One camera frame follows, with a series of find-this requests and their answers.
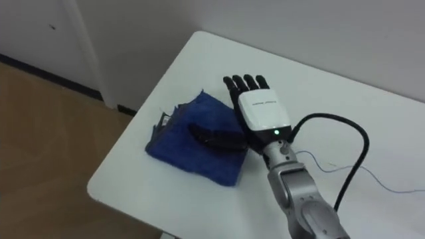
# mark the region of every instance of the black object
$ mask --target black object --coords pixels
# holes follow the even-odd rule
[[[246,125],[244,116],[240,111],[238,99],[243,92],[247,92],[249,90],[270,89],[270,87],[267,85],[266,79],[264,79],[263,76],[256,76],[255,80],[251,75],[248,74],[244,75],[244,79],[237,75],[232,76],[232,78],[225,76],[223,78],[223,82],[228,88],[230,98],[232,99],[233,103],[234,113],[236,114],[236,118],[245,134],[245,138],[250,148],[255,150],[255,152],[258,154],[262,154],[262,150],[265,146],[267,146],[267,144],[273,141],[286,139],[292,130],[290,126],[278,129],[282,132],[279,135],[274,134],[275,129],[254,132]]]
[[[126,115],[129,115],[129,116],[135,116],[137,114],[137,111],[132,110],[130,108],[127,108],[125,106],[122,106],[120,104],[117,105],[117,109],[118,109],[119,112],[126,114]]]
[[[21,62],[19,60],[15,60],[13,58],[10,58],[8,56],[5,56],[3,54],[0,54],[0,62],[8,64],[9,66],[18,68],[19,70],[23,70],[29,74],[33,74],[35,76],[38,76],[40,78],[43,78],[45,80],[48,80],[52,83],[61,85],[63,87],[66,87],[68,89],[74,90],[76,92],[80,92],[81,94],[84,94],[86,96],[89,96],[91,98],[101,100],[103,101],[102,95],[98,90],[93,90],[87,86],[83,86],[79,83],[75,83],[71,80],[65,79],[61,76],[57,76],[55,74],[52,74],[50,72],[47,72],[45,70],[41,70],[37,67],[31,66],[27,63]]]
[[[190,123],[191,135],[203,145],[223,151],[246,151],[248,144],[243,133],[223,130],[209,130],[195,123]]]
[[[354,164],[353,168],[351,169],[350,173],[348,174],[347,178],[345,179],[345,182],[343,184],[343,186],[341,187],[341,190],[339,191],[337,200],[335,202],[335,206],[333,206],[333,209],[335,210],[335,212],[338,211],[339,205],[341,204],[341,201],[344,197],[345,191],[347,191],[347,188],[351,182],[351,180],[353,180],[354,174],[357,172],[357,169],[359,169],[359,167],[361,166],[361,163],[365,160],[365,157],[367,155],[367,152],[369,151],[369,136],[367,135],[366,131],[359,126],[357,123],[341,117],[341,116],[336,116],[333,114],[326,114],[326,113],[315,113],[315,114],[309,114],[308,116],[305,116],[295,127],[294,130],[291,132],[290,136],[288,137],[288,143],[293,143],[294,139],[299,131],[299,129],[301,129],[301,126],[310,119],[313,118],[326,118],[326,119],[331,119],[331,120],[336,120],[342,123],[346,123],[347,125],[350,125],[351,127],[354,127],[363,137],[363,149],[360,153],[359,158],[357,159],[356,163]]]

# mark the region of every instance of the blue towel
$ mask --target blue towel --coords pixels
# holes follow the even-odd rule
[[[236,185],[246,151],[221,152],[201,145],[188,130],[190,123],[211,130],[242,133],[233,109],[202,91],[184,108],[175,109],[169,123],[145,150],[186,172],[197,173],[223,186]]]

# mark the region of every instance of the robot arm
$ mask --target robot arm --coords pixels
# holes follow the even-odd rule
[[[264,155],[270,160],[270,186],[288,219],[293,239],[349,239],[337,213],[322,198],[289,144],[270,143],[264,149]]]
[[[263,155],[274,196],[288,218],[293,239],[348,239],[339,217],[317,190],[286,142],[292,128],[276,93],[262,76],[225,77],[234,111],[249,146]]]

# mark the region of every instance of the table top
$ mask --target table top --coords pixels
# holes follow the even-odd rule
[[[231,106],[223,76],[262,74],[285,104],[292,125],[313,112],[349,118],[371,139],[364,166],[396,190],[425,188],[425,104],[324,72],[209,33],[196,32],[166,71],[88,183],[90,196],[184,239],[290,238],[269,187],[263,160],[249,152],[237,187],[212,181],[150,157],[144,147],[162,112],[202,89]],[[295,150],[315,154],[327,169],[352,165],[362,147],[352,128],[309,121]],[[323,197],[335,202],[348,171],[322,173],[299,155]],[[339,209],[352,238],[425,238],[425,193],[398,195],[359,171]]]

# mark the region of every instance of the white wall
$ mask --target white wall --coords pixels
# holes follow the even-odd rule
[[[98,89],[62,1],[0,0],[0,53]]]
[[[201,29],[425,102],[422,0],[78,0],[78,5],[113,97],[134,109]]]

